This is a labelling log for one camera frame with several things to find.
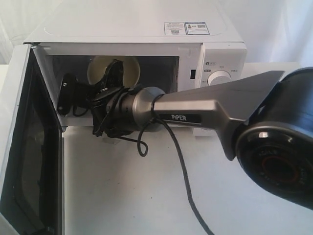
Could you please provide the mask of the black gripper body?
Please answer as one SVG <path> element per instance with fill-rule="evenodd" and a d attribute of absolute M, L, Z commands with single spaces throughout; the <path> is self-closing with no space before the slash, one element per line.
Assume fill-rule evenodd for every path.
<path fill-rule="evenodd" d="M 93 135 L 109 138 L 129 135 L 137 130 L 133 101 L 137 86 L 105 88 L 91 100 Z"/>

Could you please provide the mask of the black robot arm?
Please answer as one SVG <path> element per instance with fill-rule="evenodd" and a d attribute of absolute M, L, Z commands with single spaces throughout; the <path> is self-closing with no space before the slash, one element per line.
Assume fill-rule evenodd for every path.
<path fill-rule="evenodd" d="M 258 186 L 313 207 L 313 70 L 274 70 L 237 81 L 165 94 L 121 86 L 112 62 L 91 101 L 93 133 L 114 138 L 156 131 L 163 123 L 214 130 L 226 157 Z"/>

